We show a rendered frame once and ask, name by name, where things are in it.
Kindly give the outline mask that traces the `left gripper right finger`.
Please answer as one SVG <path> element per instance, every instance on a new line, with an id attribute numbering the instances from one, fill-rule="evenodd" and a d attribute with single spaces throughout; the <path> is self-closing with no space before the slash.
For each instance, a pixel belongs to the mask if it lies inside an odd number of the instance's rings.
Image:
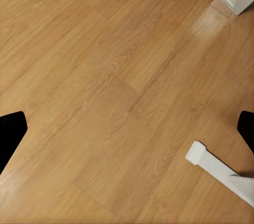
<path id="1" fill-rule="evenodd" d="M 237 129 L 254 153 L 254 113 L 242 111 L 239 116 Z"/>

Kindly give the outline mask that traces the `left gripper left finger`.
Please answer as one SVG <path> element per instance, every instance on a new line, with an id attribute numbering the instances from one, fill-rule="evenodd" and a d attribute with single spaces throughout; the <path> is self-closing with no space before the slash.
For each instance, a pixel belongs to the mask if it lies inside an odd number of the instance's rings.
<path id="1" fill-rule="evenodd" d="M 0 174 L 28 131 L 23 111 L 0 117 Z"/>

